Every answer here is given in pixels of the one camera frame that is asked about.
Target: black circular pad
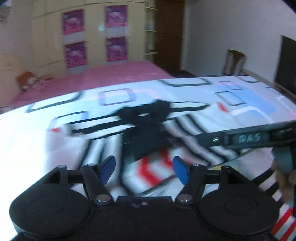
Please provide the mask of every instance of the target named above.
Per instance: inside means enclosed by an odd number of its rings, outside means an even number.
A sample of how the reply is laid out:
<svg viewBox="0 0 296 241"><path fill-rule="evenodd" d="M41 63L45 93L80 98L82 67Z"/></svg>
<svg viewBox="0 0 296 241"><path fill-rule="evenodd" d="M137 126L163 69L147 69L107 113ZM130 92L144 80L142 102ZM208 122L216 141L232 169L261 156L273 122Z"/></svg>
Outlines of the black circular pad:
<svg viewBox="0 0 296 241"><path fill-rule="evenodd" d="M198 211L210 227L230 237L263 235L279 217L275 200L246 184L227 185L205 195Z"/></svg>
<svg viewBox="0 0 296 241"><path fill-rule="evenodd" d="M90 211L89 201L82 194L60 184L43 184L18 196L9 214L18 232L53 238L74 231Z"/></svg>

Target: wooden chair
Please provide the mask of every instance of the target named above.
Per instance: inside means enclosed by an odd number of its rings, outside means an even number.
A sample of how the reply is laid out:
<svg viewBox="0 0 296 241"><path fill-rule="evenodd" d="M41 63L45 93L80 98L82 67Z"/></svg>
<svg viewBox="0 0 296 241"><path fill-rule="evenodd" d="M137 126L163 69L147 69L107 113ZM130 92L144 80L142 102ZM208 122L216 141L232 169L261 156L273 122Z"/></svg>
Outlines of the wooden chair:
<svg viewBox="0 0 296 241"><path fill-rule="evenodd" d="M246 55L242 52L230 49L227 52L222 76L240 75L246 62ZM208 75L208 77L217 77L219 75Z"/></svg>

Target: wooden door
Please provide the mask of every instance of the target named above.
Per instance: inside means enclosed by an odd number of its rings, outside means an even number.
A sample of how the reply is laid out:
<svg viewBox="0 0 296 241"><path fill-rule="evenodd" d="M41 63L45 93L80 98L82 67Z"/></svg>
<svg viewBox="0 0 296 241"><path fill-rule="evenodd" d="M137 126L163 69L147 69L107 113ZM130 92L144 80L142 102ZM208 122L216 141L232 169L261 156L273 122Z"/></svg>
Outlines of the wooden door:
<svg viewBox="0 0 296 241"><path fill-rule="evenodd" d="M155 0L154 63L165 70L180 69L185 1Z"/></svg>

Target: cabinet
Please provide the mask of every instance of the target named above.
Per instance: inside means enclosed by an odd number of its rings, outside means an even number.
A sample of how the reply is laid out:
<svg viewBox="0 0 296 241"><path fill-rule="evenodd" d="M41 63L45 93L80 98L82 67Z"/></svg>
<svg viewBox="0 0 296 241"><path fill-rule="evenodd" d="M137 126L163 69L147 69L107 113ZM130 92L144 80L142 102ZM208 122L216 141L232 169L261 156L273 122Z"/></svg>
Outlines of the cabinet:
<svg viewBox="0 0 296 241"><path fill-rule="evenodd" d="M62 9L82 6L86 0L45 0L46 13L56 12Z"/></svg>
<svg viewBox="0 0 296 241"><path fill-rule="evenodd" d="M56 12L63 9L64 0L46 0L45 9L46 13Z"/></svg>
<svg viewBox="0 0 296 241"><path fill-rule="evenodd" d="M152 9L154 5L146 6L146 0L35 0L32 12L32 42L37 73L55 77L66 75L62 13L77 9L84 9L88 66L93 68L106 65L105 6L108 5L128 6L128 60L145 59L148 48L153 49L148 47L147 36L154 39L153 29L145 31L148 11L155 11Z"/></svg>
<svg viewBox="0 0 296 241"><path fill-rule="evenodd" d="M145 6L146 10L146 22L145 22L145 49L144 55L145 59L149 61L153 61L153 56L157 54L155 52L155 39L156 39L156 31L155 31L155 2L154 0L148 0Z"/></svg>
<svg viewBox="0 0 296 241"><path fill-rule="evenodd" d="M86 4L92 4L92 3L104 3L104 0L86 0Z"/></svg>
<svg viewBox="0 0 296 241"><path fill-rule="evenodd" d="M32 20L32 38L36 67L47 65L44 16Z"/></svg>
<svg viewBox="0 0 296 241"><path fill-rule="evenodd" d="M105 53L105 6L104 4L93 4L85 9L85 36L89 67L102 66L106 64Z"/></svg>
<svg viewBox="0 0 296 241"><path fill-rule="evenodd" d="M46 16L46 40L49 63L64 60L61 24L62 17L60 12Z"/></svg>
<svg viewBox="0 0 296 241"><path fill-rule="evenodd" d="M144 59L145 33L145 4L130 2L128 4L128 60L137 61Z"/></svg>
<svg viewBox="0 0 296 241"><path fill-rule="evenodd" d="M33 18L40 17L45 14L45 0L36 0L33 5Z"/></svg>

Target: striped cloth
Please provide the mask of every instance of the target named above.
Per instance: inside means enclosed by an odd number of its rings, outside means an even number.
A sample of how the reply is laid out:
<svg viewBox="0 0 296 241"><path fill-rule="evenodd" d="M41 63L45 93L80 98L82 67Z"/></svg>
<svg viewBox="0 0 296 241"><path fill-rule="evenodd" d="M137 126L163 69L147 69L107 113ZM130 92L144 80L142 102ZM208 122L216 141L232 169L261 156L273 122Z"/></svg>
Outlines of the striped cloth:
<svg viewBox="0 0 296 241"><path fill-rule="evenodd" d="M138 160L128 161L122 157L123 135L126 130L134 127L134 125L121 120L114 113L71 122L65 124L63 129L66 130L66 135L69 137L84 138L86 140L85 148L81 151L76 168L89 163L99 164L108 156L113 155L116 158L116 169L110 181L119 180L128 194L137 194L145 191L145 188L153 187L154 183L139 188L137 182L132 182L126 177L128 175L128 177L134 178L140 175L141 178L141 173L127 165L127 163ZM219 105L209 106L205 103L196 102L171 103L170 114L163 122L163 127L172 137L170 141L173 143L174 148L170 148L169 153L178 154L190 163L211 167L238 157L238 153L235 151L223 147L201 147L197 141L196 135L199 133L220 131L233 127L238 128L235 120L230 118L226 112L221 111ZM162 163L163 159L156 159L153 164L150 164L147 158L144 161L141 160L141 162L147 162L147 168L149 168L150 165L157 166L157 163ZM156 172L155 176L161 176L161 181L168 175L174 174L173 170L170 170L167 175L161 175L161 173L166 172L161 167L154 170Z"/></svg>
<svg viewBox="0 0 296 241"><path fill-rule="evenodd" d="M296 219L292 208L281 200L282 193L276 182L276 173L268 169L253 180L261 189L272 196L280 206L280 215L271 234L279 241L292 241L296 237Z"/></svg>

